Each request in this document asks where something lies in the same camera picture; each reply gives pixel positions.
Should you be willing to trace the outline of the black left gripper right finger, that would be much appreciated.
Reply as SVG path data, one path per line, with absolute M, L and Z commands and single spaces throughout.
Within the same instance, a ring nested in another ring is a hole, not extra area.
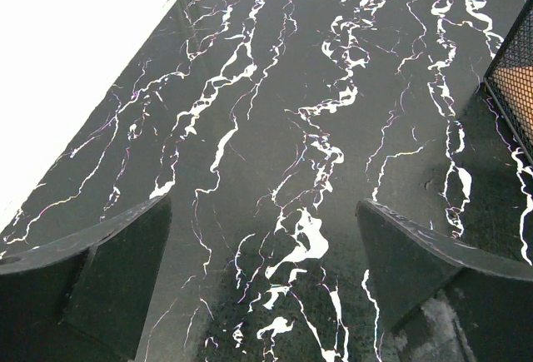
M 402 361 L 530 361 L 532 268 L 365 199 L 357 224 Z

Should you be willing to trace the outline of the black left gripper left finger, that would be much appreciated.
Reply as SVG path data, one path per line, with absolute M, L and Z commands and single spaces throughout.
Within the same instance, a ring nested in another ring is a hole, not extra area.
M 133 361 L 172 221 L 169 196 L 1 260 L 3 361 Z

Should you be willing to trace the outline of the two-tier wood wire shelf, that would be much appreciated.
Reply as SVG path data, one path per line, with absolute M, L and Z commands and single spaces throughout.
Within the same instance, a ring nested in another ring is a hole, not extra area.
M 526 0 L 484 75 L 511 131 L 532 154 L 532 0 Z

